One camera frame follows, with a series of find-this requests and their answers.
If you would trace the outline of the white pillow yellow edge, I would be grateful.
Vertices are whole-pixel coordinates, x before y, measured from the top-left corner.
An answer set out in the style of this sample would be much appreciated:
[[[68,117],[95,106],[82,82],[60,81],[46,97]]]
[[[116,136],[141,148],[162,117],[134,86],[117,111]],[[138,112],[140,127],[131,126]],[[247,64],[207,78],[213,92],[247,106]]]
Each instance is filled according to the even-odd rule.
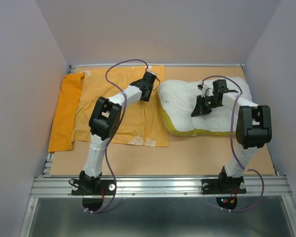
[[[236,92],[223,99],[226,106],[214,108],[208,115],[191,117],[196,105],[196,98],[201,94],[197,86],[205,83],[213,89],[213,82],[217,79],[225,79],[227,88]],[[173,135],[184,137],[195,135],[229,136],[232,108],[237,94],[240,94],[240,98],[235,114],[238,114],[240,106],[258,106],[252,101],[248,84],[240,77],[210,76],[204,82],[167,80],[158,89],[162,116],[167,129]]]

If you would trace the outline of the orange patterned pillowcase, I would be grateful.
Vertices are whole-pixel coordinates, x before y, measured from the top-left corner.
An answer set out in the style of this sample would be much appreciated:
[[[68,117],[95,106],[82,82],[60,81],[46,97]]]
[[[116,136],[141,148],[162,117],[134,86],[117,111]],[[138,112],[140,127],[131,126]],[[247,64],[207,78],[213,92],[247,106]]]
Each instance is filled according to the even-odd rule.
[[[113,143],[168,147],[157,88],[165,69],[99,68],[66,75],[56,106],[48,151],[69,151],[92,135]]]

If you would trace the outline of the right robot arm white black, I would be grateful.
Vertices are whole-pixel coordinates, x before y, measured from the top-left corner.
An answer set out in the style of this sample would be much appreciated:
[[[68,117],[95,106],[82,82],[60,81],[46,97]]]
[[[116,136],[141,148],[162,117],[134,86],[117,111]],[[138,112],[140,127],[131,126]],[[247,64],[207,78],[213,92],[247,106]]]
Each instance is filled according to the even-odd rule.
[[[236,89],[229,89],[229,80],[228,77],[217,76],[211,86],[204,81],[197,86],[201,93],[196,97],[193,117],[208,115],[219,107],[231,109],[232,157],[217,179],[202,179],[201,193],[204,195],[246,193],[243,176],[247,166],[257,150],[272,138],[270,107],[244,98],[243,90],[237,83]]]

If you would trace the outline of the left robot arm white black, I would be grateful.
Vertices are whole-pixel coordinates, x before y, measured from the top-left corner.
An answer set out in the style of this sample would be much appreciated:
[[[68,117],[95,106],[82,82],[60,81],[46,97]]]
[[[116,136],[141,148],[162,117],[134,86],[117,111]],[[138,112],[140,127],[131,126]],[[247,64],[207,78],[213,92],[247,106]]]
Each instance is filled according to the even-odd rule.
[[[88,157],[76,181],[83,195],[94,195],[99,191],[105,150],[120,127],[122,114],[129,105],[149,101],[156,79],[156,73],[146,71],[141,79],[130,83],[115,96],[98,98],[89,120],[91,142]]]

